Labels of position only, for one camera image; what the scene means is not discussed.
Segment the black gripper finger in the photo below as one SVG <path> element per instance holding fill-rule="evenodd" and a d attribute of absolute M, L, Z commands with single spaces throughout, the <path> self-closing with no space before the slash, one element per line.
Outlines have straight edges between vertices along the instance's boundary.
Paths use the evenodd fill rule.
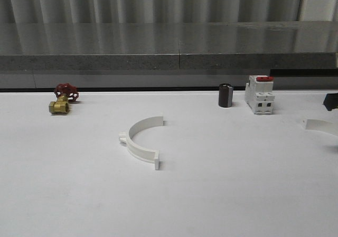
<path fill-rule="evenodd" d="M 323 105 L 327 109 L 327 111 L 332 111 L 338 108 L 338 93 L 328 93 L 325 96 L 323 101 Z"/>

